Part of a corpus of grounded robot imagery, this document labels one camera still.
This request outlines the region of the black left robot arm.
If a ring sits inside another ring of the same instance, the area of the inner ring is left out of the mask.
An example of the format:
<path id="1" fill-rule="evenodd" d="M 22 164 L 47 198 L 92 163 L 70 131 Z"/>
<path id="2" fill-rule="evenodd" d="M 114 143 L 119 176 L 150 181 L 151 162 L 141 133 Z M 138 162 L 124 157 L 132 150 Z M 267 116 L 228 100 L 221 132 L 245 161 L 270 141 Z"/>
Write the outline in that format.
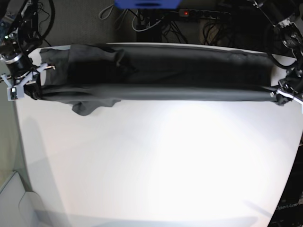
<path id="1" fill-rule="evenodd" d="M 294 0 L 254 0 L 253 5 L 269 20 L 270 26 L 278 32 L 283 45 L 291 50 L 294 61 L 281 64 L 271 52 L 269 59 L 279 68 L 286 70 L 286 77 L 278 81 L 271 96 L 279 106 L 295 101 L 303 104 L 303 5 Z"/>

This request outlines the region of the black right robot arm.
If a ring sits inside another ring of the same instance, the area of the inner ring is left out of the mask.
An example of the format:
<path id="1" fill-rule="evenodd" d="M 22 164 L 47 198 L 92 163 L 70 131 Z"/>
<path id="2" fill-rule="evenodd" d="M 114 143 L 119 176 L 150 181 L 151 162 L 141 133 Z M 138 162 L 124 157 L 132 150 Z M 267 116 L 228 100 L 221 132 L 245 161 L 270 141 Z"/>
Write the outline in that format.
<path id="1" fill-rule="evenodd" d="M 0 2 L 0 61 L 9 74 L 0 76 L 7 85 L 9 101 L 16 101 L 26 95 L 37 100 L 41 98 L 41 73 L 51 68 L 47 63 L 33 64 L 29 54 L 46 41 L 55 20 L 55 5 L 50 6 L 50 22 L 46 31 L 39 31 L 39 11 L 43 10 L 39 0 L 2 0 Z"/>

